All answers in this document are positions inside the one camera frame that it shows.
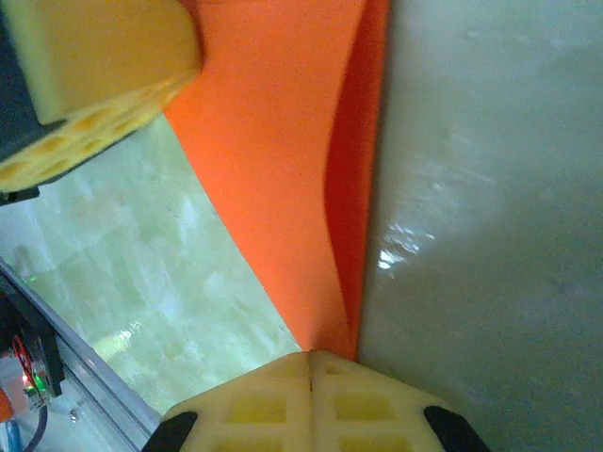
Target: white wall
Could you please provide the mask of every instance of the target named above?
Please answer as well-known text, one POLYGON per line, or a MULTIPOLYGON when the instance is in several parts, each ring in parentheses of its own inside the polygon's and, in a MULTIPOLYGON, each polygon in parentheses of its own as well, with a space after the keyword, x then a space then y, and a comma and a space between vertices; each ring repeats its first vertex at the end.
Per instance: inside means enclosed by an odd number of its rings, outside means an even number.
POLYGON ((361 360, 603 450, 603 2, 394 2, 361 360))

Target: cream plastic block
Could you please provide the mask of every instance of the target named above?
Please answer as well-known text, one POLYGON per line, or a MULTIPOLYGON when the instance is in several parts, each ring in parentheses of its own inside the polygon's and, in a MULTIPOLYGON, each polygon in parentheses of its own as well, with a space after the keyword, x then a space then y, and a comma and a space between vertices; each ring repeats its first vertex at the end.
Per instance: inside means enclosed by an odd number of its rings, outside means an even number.
POLYGON ((80 111, 0 164, 0 191, 36 186, 79 165, 155 118, 197 71, 80 111))
POLYGON ((331 353, 285 356, 171 409, 199 418, 182 452, 443 452, 423 393, 331 353))
POLYGON ((124 94, 198 70, 177 0, 0 0, 38 120, 125 109, 124 94))
POLYGON ((307 452, 311 448, 310 369, 294 353, 187 400, 168 412, 200 420, 181 452, 307 452))

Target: orange panel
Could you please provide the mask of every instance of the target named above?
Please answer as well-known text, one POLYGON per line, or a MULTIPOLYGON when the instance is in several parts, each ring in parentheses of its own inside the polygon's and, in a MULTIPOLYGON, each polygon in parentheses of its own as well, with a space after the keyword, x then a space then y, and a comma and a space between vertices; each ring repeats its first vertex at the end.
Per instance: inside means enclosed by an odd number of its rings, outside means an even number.
POLYGON ((0 389, 0 424, 12 417, 12 408, 7 393, 0 389))
POLYGON ((173 130, 301 346, 353 358, 387 2, 182 1, 205 65, 173 130))

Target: green translucent surface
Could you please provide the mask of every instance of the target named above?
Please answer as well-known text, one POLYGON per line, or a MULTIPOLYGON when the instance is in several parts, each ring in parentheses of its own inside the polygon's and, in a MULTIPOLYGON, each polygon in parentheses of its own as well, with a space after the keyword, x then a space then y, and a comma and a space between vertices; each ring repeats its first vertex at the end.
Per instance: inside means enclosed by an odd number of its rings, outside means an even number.
POLYGON ((159 412, 299 349, 163 117, 0 214, 0 255, 159 412))

